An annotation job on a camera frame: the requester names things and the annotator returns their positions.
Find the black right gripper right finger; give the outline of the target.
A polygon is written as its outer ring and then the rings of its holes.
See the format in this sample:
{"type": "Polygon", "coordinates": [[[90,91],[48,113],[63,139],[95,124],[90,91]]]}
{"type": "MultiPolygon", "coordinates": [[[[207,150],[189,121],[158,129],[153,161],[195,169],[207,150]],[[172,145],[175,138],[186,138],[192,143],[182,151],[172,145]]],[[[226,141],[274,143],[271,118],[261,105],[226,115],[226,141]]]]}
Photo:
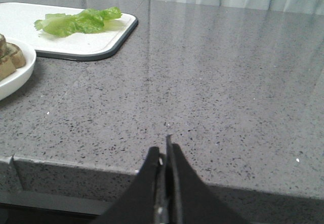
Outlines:
{"type": "Polygon", "coordinates": [[[166,136],[166,151],[170,223],[249,223],[211,192],[170,135],[166,136]]]}

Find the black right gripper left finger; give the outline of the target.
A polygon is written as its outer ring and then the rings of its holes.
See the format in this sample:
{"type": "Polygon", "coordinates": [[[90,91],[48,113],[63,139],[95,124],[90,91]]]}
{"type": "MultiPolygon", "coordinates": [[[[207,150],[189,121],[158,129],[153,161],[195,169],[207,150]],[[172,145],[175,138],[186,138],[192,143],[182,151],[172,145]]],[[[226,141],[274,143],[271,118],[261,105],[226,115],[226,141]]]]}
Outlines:
{"type": "Polygon", "coordinates": [[[167,223],[167,201],[157,187],[160,167],[158,147],[151,147],[139,173],[96,223],[167,223]]]}

